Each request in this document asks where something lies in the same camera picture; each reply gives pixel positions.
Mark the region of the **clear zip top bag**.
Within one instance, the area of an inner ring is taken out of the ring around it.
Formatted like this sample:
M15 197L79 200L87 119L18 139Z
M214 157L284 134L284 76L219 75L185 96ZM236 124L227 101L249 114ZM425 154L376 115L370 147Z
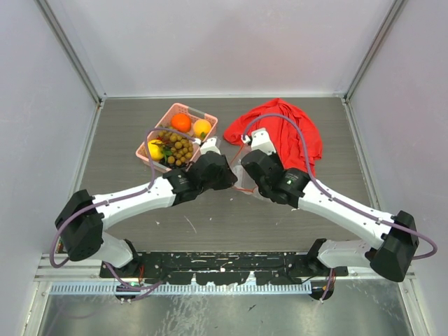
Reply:
M251 148L243 144L230 161L232 173L237 177L237 182L234 184L233 188L245 195L263 200L262 195L259 193L258 186L242 166L242 159L250 152Z

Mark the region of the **yellow orange peach fruit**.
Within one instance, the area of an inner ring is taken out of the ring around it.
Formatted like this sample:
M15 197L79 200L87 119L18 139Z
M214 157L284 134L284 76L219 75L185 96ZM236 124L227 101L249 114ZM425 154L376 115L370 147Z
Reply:
M193 124L193 133L198 139L205 139L212 128L211 123L205 119L196 120Z

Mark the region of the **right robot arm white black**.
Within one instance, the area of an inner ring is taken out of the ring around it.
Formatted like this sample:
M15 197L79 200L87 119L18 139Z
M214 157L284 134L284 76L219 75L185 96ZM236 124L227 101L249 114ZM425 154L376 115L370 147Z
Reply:
M261 197L319 215L358 237L356 241L318 239L307 255L316 276L330 268L369 267L394 282L405 279L419 246L414 217L372 209L329 189L307 172L284 169L276 154L255 150L241 161Z

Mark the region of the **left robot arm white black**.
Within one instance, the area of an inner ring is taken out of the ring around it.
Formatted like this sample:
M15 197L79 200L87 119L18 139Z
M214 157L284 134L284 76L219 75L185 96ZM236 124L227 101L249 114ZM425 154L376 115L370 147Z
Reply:
M155 209L195 200L208 190L225 190L237 182L227 158L209 151L189 168L172 169L148 184L92 196L75 192L57 217L57 241L63 243L71 262L100 260L124 277L136 275L141 256L127 239L108 234L113 225Z

